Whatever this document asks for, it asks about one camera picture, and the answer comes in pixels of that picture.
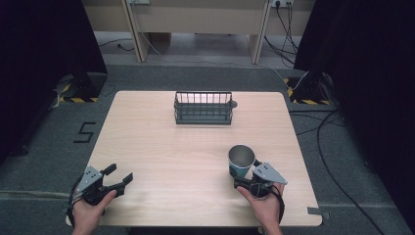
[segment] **wire rack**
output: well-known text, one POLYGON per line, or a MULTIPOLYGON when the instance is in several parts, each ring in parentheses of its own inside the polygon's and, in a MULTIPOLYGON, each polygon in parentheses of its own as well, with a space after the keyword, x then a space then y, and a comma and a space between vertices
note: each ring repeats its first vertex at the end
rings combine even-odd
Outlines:
POLYGON ((231 124, 236 106, 231 92, 177 91, 174 116, 176 124, 231 124))

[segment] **cup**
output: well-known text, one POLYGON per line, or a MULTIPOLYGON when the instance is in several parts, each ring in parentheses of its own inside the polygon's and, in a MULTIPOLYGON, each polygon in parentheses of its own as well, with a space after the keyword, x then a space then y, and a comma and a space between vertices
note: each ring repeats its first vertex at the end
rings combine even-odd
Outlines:
POLYGON ((248 146, 235 145, 229 151, 229 173, 232 177, 245 177, 254 162, 254 151, 248 146))

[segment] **person's left hand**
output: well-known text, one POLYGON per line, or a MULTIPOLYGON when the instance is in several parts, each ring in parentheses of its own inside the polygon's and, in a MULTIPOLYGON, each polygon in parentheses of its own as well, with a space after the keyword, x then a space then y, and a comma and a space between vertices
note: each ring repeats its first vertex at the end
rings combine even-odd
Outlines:
POLYGON ((108 193, 100 204, 91 206, 83 200, 73 205, 73 217, 75 227, 73 235, 90 235, 100 223, 105 207, 113 200, 116 190, 108 193))

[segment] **black tape mark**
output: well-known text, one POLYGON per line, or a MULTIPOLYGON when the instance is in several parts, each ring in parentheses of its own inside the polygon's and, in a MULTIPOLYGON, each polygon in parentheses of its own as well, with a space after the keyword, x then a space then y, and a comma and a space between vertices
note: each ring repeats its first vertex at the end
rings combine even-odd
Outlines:
POLYGON ((96 124, 96 122, 88 122, 88 121, 84 122, 82 124, 82 126, 80 127, 80 130, 79 130, 78 134, 86 134, 86 135, 88 135, 88 139, 87 140, 74 140, 73 143, 76 143, 76 144, 89 143, 89 141, 91 141, 91 138, 92 138, 92 135, 94 134, 94 132, 86 132, 86 131, 84 132, 83 131, 83 127, 87 124, 96 124))

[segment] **gray carpet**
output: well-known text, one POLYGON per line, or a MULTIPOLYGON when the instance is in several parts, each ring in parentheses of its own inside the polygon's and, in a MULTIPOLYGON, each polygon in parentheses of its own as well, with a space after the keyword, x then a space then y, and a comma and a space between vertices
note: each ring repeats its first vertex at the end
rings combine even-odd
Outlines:
MULTIPOLYGON (((378 234, 374 226, 339 189, 322 164, 316 130, 334 105, 290 103, 283 81, 272 70, 182 67, 108 66, 109 76, 97 103, 61 103, 53 109, 29 143, 26 156, 10 157, 0 166, 0 234, 70 234, 62 208, 73 181, 84 170, 111 102, 119 90, 275 91, 285 95, 292 121, 324 222, 313 228, 285 227, 285 234, 378 234), (314 111, 296 113, 294 111, 314 111), (94 132, 89 143, 78 135, 94 132)), ((299 74, 280 70, 283 76, 299 74)), ((411 234, 379 177, 365 165, 364 152, 341 112, 331 116, 320 132, 327 166, 385 234, 411 234)), ((175 230, 133 229, 130 233, 171 234, 175 230)), ((235 230, 180 230, 177 234, 234 234, 235 230)), ((100 227, 96 234, 127 234, 125 228, 100 227)))

